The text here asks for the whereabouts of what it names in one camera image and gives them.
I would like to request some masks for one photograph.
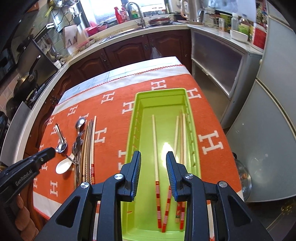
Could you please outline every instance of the plastic bag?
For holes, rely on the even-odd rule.
[[[155,47],[152,47],[150,59],[155,59],[155,58],[162,58],[162,55]]]

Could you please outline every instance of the green plastic tray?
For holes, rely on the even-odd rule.
[[[138,191],[132,203],[122,202],[122,234],[125,240],[151,241],[165,239],[183,241],[184,230],[180,223],[175,223],[176,206],[171,199],[166,232],[157,228],[154,150],[152,133],[152,115],[155,115],[158,168],[160,182],[160,201],[162,222],[167,201],[169,180],[166,169],[166,154],[173,151],[176,117],[180,111],[186,114],[187,131],[187,171],[200,175],[199,153],[192,111],[183,88],[140,92],[136,94],[127,142],[125,163],[131,161],[133,152],[139,150],[142,156]],[[176,159],[179,158],[180,144]]]

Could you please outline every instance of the window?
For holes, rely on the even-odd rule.
[[[125,5],[127,0],[80,0],[87,21],[99,24],[100,22],[112,22],[116,20],[114,7],[121,9],[121,5]],[[133,0],[141,7],[144,16],[150,16],[151,11],[165,9],[164,0]]]

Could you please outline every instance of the table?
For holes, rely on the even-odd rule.
[[[70,155],[77,136],[76,121],[82,116],[90,120],[97,115],[95,179],[96,183],[103,182],[118,173],[124,164],[135,94],[165,88],[187,90],[197,132],[202,180],[211,183],[224,180],[242,197],[238,172],[223,129],[199,86],[176,57],[124,66],[66,91],[48,120],[40,150],[57,146],[58,135],[54,125],[58,123],[68,141],[66,153]],[[42,166],[34,179],[34,208],[47,219],[74,189],[73,170],[62,175],[55,172],[56,165],[64,158],[56,154]],[[213,229],[210,229],[210,234],[213,237]]]

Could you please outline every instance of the metal faucet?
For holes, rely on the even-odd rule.
[[[135,4],[135,5],[137,6],[138,10],[139,10],[139,14],[140,14],[141,22],[138,23],[138,22],[136,21],[137,24],[138,24],[138,26],[143,26],[143,27],[145,27],[146,24],[145,24],[145,21],[144,21],[144,19],[143,19],[143,15],[142,15],[141,9],[140,9],[140,7],[139,7],[139,5],[138,5],[137,3],[135,3],[135,2],[128,2],[128,3],[126,4],[126,10],[128,10],[128,6],[131,5],[131,4]]]

